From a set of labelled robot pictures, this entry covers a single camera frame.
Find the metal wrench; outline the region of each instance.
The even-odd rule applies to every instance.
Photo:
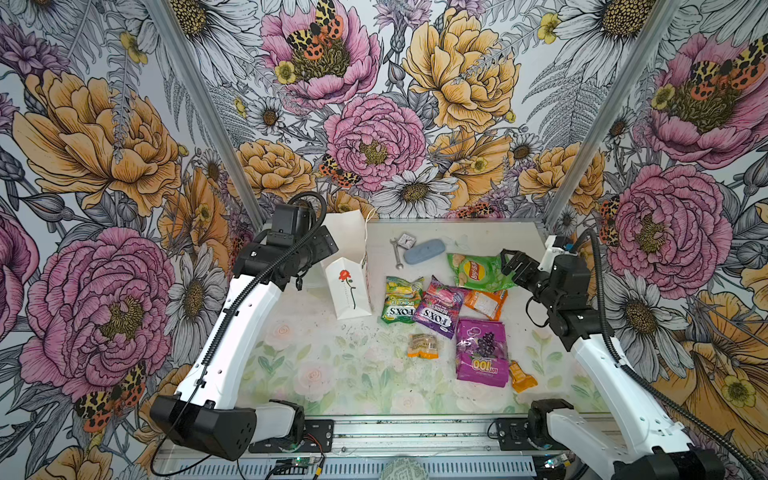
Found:
[[[389,241],[392,244],[392,248],[395,249],[395,260],[397,260],[397,265],[395,265],[395,268],[397,270],[402,270],[402,262],[400,261],[400,250],[397,249],[397,239],[393,238]]]

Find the white paper bag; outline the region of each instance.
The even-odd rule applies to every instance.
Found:
[[[336,318],[370,315],[366,220],[360,210],[352,210],[343,214],[327,214],[323,225],[328,227],[339,248],[338,252],[320,263],[326,272]]]

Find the floral wall panel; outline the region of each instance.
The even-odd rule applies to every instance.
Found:
[[[765,473],[767,22],[764,2],[688,2],[672,25],[690,34],[659,47],[606,133],[600,207],[555,228],[599,231],[607,317],[635,369]]]
[[[314,190],[332,211],[512,218],[543,216],[654,0],[171,5],[267,217]]]
[[[0,470],[147,477],[253,237],[135,2],[0,2]]]

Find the green lay's chip bag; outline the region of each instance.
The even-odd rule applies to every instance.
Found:
[[[456,286],[481,292],[496,292],[515,286],[508,275],[502,273],[502,259],[449,253],[448,263],[456,275]]]
[[[386,295],[382,320],[387,323],[413,323],[413,312],[422,301],[424,277],[412,282],[396,276],[386,277]]]

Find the floral tablecloth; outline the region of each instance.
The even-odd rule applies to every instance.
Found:
[[[432,225],[409,225],[407,231],[427,239],[429,230],[434,235]],[[449,251],[468,253],[472,245],[472,253],[492,255],[506,245],[541,255],[533,224],[475,225],[481,227],[441,225]],[[502,321],[510,357],[536,377],[537,387],[517,394],[510,384],[498,388],[457,380],[455,340],[443,336],[438,336],[439,359],[409,358],[409,335],[428,329],[419,324],[387,325],[379,318],[384,277],[423,276],[426,286],[432,274],[450,283],[452,273],[443,255],[395,270],[388,240],[402,231],[396,223],[369,227],[369,286],[375,315],[339,321],[327,287],[286,289],[248,359],[239,406],[282,399],[303,405],[307,415],[523,413],[531,400],[563,398],[581,412],[607,411],[593,382],[554,334],[531,324],[525,315],[530,294],[519,287],[510,290]],[[530,312],[539,321],[545,318],[543,307],[532,304]],[[462,315],[482,317],[467,307]]]

